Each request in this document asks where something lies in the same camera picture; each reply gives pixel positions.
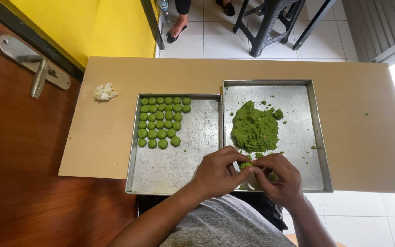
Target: person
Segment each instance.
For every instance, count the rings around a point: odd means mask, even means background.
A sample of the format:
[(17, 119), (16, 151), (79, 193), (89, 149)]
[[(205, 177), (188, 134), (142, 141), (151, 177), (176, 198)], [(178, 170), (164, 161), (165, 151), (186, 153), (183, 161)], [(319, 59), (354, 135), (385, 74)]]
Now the person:
[[(235, 161), (254, 166), (236, 174)], [(278, 181), (269, 182), (270, 171)], [(205, 155), (188, 184), (132, 221), (108, 246), (294, 247), (258, 211), (228, 194), (253, 173), (266, 197), (291, 214), (299, 247), (336, 246), (303, 194), (299, 171), (284, 156), (251, 161), (232, 146)]]
[[(223, 12), (228, 16), (234, 16), (232, 0), (216, 0), (216, 4), (223, 9)], [(176, 9), (178, 10), (178, 20), (170, 28), (167, 33), (167, 42), (174, 43), (179, 35), (187, 29), (188, 24), (188, 13), (190, 11), (191, 0), (175, 0)]]

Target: baking tray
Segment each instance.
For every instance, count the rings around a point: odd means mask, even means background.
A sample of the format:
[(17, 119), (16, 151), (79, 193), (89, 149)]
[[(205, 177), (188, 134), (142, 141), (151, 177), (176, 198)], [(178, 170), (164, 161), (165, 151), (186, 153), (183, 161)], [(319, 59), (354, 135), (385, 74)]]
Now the baking tray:
[[(267, 104), (272, 104), (269, 108), (280, 108), (284, 114), (284, 118), (278, 121), (280, 140), (277, 149), (268, 150), (264, 155), (284, 151), (284, 156), (300, 171), (305, 192), (332, 193), (312, 80), (223, 81), (224, 146), (232, 145), (240, 150), (231, 139), (233, 117), (243, 103), (249, 100), (255, 102), (256, 109), (266, 110)], [(263, 100), (266, 100), (266, 105), (260, 103)], [(255, 153), (251, 153), (251, 156), (255, 159)], [(236, 191), (262, 191), (254, 175), (241, 186), (242, 189), (239, 190), (238, 187)]]
[[(175, 148), (149, 149), (138, 146), (141, 98), (190, 97), (191, 112), (183, 113)], [(139, 94), (125, 191), (128, 194), (172, 195), (194, 176), (204, 155), (223, 147), (222, 97), (220, 94)]]

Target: hand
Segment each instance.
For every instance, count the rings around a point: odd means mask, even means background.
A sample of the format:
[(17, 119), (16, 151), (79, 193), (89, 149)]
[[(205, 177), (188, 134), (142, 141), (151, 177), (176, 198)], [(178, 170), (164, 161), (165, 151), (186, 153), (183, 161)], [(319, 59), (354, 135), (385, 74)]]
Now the hand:
[[(263, 156), (251, 162), (255, 168), (255, 178), (263, 187), (265, 195), (274, 203), (292, 210), (304, 200), (300, 172), (283, 155), (276, 153)], [(269, 182), (267, 175), (273, 171), (278, 181)]]
[(233, 146), (226, 146), (218, 151), (207, 154), (202, 159), (196, 172), (196, 177), (190, 182), (203, 199), (223, 196), (232, 192), (252, 173), (252, 166), (246, 167), (239, 174), (233, 167), (233, 162), (250, 162)]

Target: black plastic stool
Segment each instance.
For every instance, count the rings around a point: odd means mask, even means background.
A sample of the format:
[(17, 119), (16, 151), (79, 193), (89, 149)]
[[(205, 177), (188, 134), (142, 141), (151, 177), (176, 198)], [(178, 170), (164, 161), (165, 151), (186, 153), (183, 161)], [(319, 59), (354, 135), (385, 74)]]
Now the black plastic stool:
[[(252, 44), (251, 51), (249, 52), (254, 58), (259, 57), (262, 53), (263, 48), (272, 44), (273, 42), (282, 41), (285, 44), (288, 41), (288, 37), (295, 25), (301, 9), (303, 8), (305, 0), (265, 0), (265, 2), (251, 10), (246, 11), (249, 0), (244, 0), (242, 9), (240, 10), (239, 17), (237, 18), (236, 25), (233, 28), (233, 32), (237, 33), (237, 30), (243, 31), (246, 37)], [(290, 4), (288, 14), (284, 17), (284, 11)], [(260, 25), (257, 36), (254, 37), (248, 28), (243, 24), (242, 18), (260, 11), (259, 15), (264, 15), (262, 23)], [(272, 27), (275, 24), (277, 18), (286, 26), (286, 31), (277, 37), (268, 40), (269, 34), (271, 33)]]

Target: water bottle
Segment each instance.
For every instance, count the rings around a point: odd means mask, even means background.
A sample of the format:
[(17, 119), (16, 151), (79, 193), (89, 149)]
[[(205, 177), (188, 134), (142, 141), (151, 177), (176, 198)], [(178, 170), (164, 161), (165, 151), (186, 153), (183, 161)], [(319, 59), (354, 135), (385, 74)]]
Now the water bottle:
[(168, 2), (167, 2), (167, 0), (157, 0), (157, 1), (158, 1), (159, 8), (161, 9), (161, 12), (162, 12), (162, 20), (161, 20), (162, 25), (165, 27), (168, 27), (172, 23), (172, 21), (170, 19), (170, 14), (167, 11)]

